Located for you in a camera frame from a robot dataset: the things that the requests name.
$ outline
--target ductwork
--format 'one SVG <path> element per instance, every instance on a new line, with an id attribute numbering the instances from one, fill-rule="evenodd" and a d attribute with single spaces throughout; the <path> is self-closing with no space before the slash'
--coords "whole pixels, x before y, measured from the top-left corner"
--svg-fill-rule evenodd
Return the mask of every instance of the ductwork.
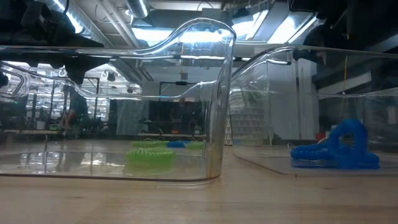
<path id="1" fill-rule="evenodd" d="M 145 18 L 148 16 L 150 7 L 147 0 L 126 0 L 130 13 L 135 18 Z"/>
<path id="2" fill-rule="evenodd" d="M 46 5 L 55 11 L 63 12 L 66 0 L 40 0 L 46 3 Z M 72 24 L 75 27 L 82 27 L 81 35 L 102 43 L 106 48 L 113 48 L 113 44 L 105 37 L 105 35 L 98 29 L 93 21 L 80 9 L 74 0 L 70 0 L 69 10 L 67 16 L 72 20 Z M 114 66 L 118 73 L 120 73 L 127 81 L 140 84 L 142 77 L 136 78 L 136 75 L 131 72 L 132 68 L 125 61 L 117 59 L 110 62 Z"/>

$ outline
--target wooden table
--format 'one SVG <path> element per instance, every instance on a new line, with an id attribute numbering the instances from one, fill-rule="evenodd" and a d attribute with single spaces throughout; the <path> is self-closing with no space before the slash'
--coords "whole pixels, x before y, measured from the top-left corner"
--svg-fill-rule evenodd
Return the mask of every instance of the wooden table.
<path id="1" fill-rule="evenodd" d="M 398 223 L 397 177 L 297 177 L 226 147 L 207 185 L 0 177 L 3 223 Z"/>

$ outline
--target ceiling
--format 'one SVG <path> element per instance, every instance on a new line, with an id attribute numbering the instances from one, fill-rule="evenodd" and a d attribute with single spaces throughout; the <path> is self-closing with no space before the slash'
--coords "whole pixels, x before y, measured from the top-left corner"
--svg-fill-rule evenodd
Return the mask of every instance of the ceiling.
<path id="1" fill-rule="evenodd" d="M 128 49 L 130 47 L 122 35 L 115 29 L 109 18 L 100 7 L 97 0 L 71 0 L 86 14 L 94 25 L 112 43 L 113 47 Z M 124 23 L 133 27 L 135 36 L 154 45 L 166 38 L 177 25 L 194 17 L 208 16 L 209 9 L 220 9 L 222 2 L 192 1 L 192 0 L 149 0 L 152 10 L 149 14 L 154 26 L 139 19 L 134 19 L 127 14 L 125 0 L 108 0 L 118 11 Z M 234 17 L 237 8 L 246 7 L 245 16 L 233 19 L 233 29 L 238 35 L 238 41 L 261 41 L 270 44 L 300 44 L 305 36 L 302 32 L 310 30 L 314 25 L 313 14 L 309 12 L 289 12 L 287 1 L 249 1 L 238 4 L 232 2 L 226 7 L 225 13 Z"/>
<path id="2" fill-rule="evenodd" d="M 66 0 L 41 0 L 54 10 L 63 11 Z M 103 7 L 98 4 L 110 2 L 117 12 L 109 18 Z M 165 39 L 179 24 L 194 17 L 211 17 L 232 26 L 238 36 L 235 45 L 234 67 L 240 66 L 261 51 L 269 48 L 264 44 L 300 44 L 306 33 L 318 21 L 313 14 L 306 12 L 289 12 L 286 1 L 196 1 L 196 0 L 149 0 L 152 8 L 148 18 L 131 19 L 126 12 L 125 0 L 70 0 L 68 17 L 81 35 L 101 42 L 107 48 L 134 49 L 154 45 Z M 50 65 L 39 65 L 30 68 L 28 64 L 18 65 L 48 76 L 65 76 L 62 68 L 54 69 Z M 99 93 L 125 94 L 133 88 L 134 94 L 144 90 L 145 82 L 176 82 L 181 80 L 182 70 L 188 73 L 189 82 L 205 82 L 214 79 L 220 72 L 220 66 L 189 67 L 175 62 L 162 60 L 112 60 L 108 65 L 102 65 L 86 73 L 82 88 L 92 93 L 96 92 L 96 81 L 99 80 Z M 115 81 L 108 81 L 110 73 L 115 74 Z M 53 82 L 49 79 L 37 79 L 38 86 L 33 92 L 37 94 L 39 105 L 50 107 L 50 97 Z M 62 87 L 55 89 L 54 111 L 60 113 L 63 108 Z M 89 107 L 94 109 L 95 100 L 88 100 Z M 98 114 L 105 116 L 107 102 L 98 102 Z"/>

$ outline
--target fluorescent light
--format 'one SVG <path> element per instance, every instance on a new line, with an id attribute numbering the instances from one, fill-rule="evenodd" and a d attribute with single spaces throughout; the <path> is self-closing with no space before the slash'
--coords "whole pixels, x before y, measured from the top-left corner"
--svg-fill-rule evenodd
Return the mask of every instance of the fluorescent light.
<path id="1" fill-rule="evenodd" d="M 267 59 L 267 62 L 273 63 L 273 64 L 277 64 L 277 65 L 287 65 L 287 64 L 289 64 L 288 62 L 274 60 L 274 59 Z"/>
<path id="2" fill-rule="evenodd" d="M 51 93 L 37 93 L 37 96 L 51 96 Z M 54 96 L 63 96 L 61 93 L 55 93 Z"/>
<path id="3" fill-rule="evenodd" d="M 132 31 L 136 35 L 137 39 L 144 40 L 148 44 L 155 45 L 160 41 L 165 40 L 171 33 L 171 30 L 166 29 L 140 29 L 132 28 Z M 218 32 L 184 32 L 178 40 L 185 43 L 195 43 L 195 42 L 219 42 L 222 41 L 222 34 Z"/>
<path id="4" fill-rule="evenodd" d="M 82 88 L 97 88 L 97 86 L 82 85 Z M 116 88 L 115 86 L 99 86 L 99 88 Z"/>
<path id="5" fill-rule="evenodd" d="M 134 35 L 137 39 L 148 42 L 150 46 L 159 43 L 166 39 L 173 31 L 167 29 L 140 29 L 132 28 Z"/>
<path id="6" fill-rule="evenodd" d="M 218 56 L 193 56 L 193 55 L 181 55 L 180 58 L 182 59 L 207 59 L 207 60 L 224 60 L 225 57 L 218 57 Z"/>
<path id="7" fill-rule="evenodd" d="M 20 66 L 20 67 L 28 67 L 30 68 L 28 63 L 25 62 L 9 62 L 9 61 L 5 61 L 6 63 L 10 64 L 10 65 L 15 65 L 15 66 Z"/>
<path id="8" fill-rule="evenodd" d="M 295 32 L 294 20 L 291 17 L 287 17 L 275 30 L 272 37 L 267 41 L 268 44 L 283 44 L 294 35 Z"/>
<path id="9" fill-rule="evenodd" d="M 305 24 L 296 34 L 294 34 L 294 36 L 291 37 L 287 42 L 292 43 L 295 39 L 300 37 L 304 33 L 304 31 L 306 31 L 316 20 L 316 16 L 312 17 L 312 19 L 307 24 Z"/>
<path id="10" fill-rule="evenodd" d="M 247 36 L 246 36 L 246 40 L 252 39 L 254 37 L 254 34 L 256 34 L 257 30 L 260 28 L 262 22 L 264 22 L 264 19 L 266 19 L 267 15 L 268 15 L 269 10 L 264 10 L 260 13 L 259 16 L 256 16 L 256 18 L 254 18 L 255 15 L 253 15 L 253 19 L 254 19 L 254 24 L 252 25 L 252 28 L 250 30 L 250 32 L 248 32 Z"/>
<path id="11" fill-rule="evenodd" d="M 61 10 L 65 10 L 65 6 L 63 6 L 63 4 L 59 2 L 59 0 L 54 0 L 54 2 Z M 83 27 L 80 25 L 80 23 L 69 12 L 67 12 L 67 16 L 70 19 L 72 25 L 75 27 L 75 33 L 76 34 L 80 33 L 83 30 Z"/>
<path id="12" fill-rule="evenodd" d="M 237 37 L 241 37 L 248 32 L 248 27 L 253 26 L 253 21 L 240 22 L 232 25 L 232 29 L 235 31 Z"/>
<path id="13" fill-rule="evenodd" d="M 36 108 L 48 108 L 48 106 L 44 106 L 44 105 L 37 105 Z"/>

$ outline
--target green spiral object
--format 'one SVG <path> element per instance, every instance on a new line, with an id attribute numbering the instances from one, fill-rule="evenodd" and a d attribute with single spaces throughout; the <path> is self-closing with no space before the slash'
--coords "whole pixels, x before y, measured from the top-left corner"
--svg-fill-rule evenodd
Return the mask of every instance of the green spiral object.
<path id="1" fill-rule="evenodd" d="M 132 141 L 131 147 L 139 147 L 143 149 L 154 148 L 154 147 L 166 147 L 168 141 Z"/>
<path id="2" fill-rule="evenodd" d="M 193 149 L 193 150 L 202 150 L 204 146 L 203 142 L 191 142 L 185 145 L 187 149 Z"/>
<path id="3" fill-rule="evenodd" d="M 126 172 L 162 172 L 174 166 L 175 152 L 164 147 L 135 148 L 126 153 Z"/>

